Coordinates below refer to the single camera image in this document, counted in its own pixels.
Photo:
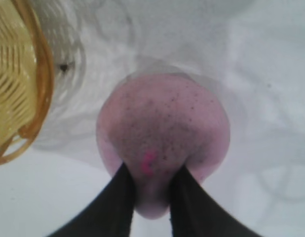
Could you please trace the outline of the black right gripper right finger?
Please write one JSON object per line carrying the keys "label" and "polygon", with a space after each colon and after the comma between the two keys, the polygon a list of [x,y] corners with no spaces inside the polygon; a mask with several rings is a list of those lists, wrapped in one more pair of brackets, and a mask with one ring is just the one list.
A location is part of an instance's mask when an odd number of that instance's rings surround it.
{"label": "black right gripper right finger", "polygon": [[186,166],[173,177],[170,221],[174,237],[259,237],[219,206]]}

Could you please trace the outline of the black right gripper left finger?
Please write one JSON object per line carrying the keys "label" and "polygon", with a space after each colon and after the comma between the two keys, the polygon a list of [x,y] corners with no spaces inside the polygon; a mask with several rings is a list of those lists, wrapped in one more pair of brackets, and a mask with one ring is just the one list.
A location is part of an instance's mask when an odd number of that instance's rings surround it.
{"label": "black right gripper left finger", "polygon": [[51,237],[128,237],[136,199],[134,181],[123,164],[78,216]]}

